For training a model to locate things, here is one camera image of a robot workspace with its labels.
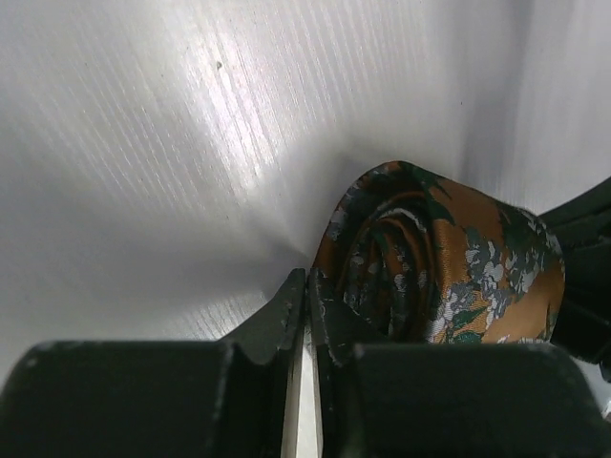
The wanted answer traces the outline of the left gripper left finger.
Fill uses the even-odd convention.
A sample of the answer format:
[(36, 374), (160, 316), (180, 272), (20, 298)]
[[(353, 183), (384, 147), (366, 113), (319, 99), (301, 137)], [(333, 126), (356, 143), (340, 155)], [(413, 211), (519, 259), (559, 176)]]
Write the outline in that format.
[(292, 457), (306, 273), (216, 341), (49, 341), (1, 391), (5, 457)]

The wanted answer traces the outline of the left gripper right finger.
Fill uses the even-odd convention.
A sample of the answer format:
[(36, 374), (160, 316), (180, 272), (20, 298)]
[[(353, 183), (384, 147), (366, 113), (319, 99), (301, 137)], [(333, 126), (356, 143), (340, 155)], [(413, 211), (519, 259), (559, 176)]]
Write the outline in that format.
[(546, 343), (393, 343), (313, 270), (325, 457), (606, 457), (610, 426), (578, 366)]

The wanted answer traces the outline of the brown grey floral tie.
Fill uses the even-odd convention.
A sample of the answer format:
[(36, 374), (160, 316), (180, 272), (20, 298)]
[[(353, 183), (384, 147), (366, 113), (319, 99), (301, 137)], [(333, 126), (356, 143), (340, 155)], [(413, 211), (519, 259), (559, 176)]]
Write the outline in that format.
[(405, 161), (350, 185), (313, 266), (357, 317), (405, 343), (548, 342), (565, 286), (540, 217)]

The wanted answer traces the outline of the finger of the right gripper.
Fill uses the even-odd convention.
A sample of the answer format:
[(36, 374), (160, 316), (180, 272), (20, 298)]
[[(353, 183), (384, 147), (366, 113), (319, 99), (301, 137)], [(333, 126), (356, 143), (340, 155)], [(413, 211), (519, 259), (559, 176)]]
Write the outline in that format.
[(544, 213), (557, 236), (565, 288), (552, 343), (600, 367), (610, 365), (610, 180)]

